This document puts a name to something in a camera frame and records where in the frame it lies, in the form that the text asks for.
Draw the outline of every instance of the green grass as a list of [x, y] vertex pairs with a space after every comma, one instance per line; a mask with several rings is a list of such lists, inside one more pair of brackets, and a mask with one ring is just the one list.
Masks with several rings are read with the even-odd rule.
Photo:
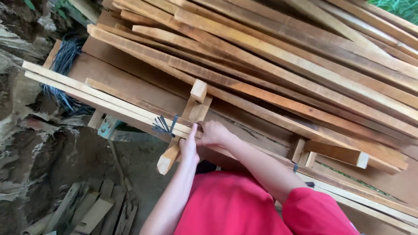
[[369, 3], [418, 25], [418, 0], [369, 0]]

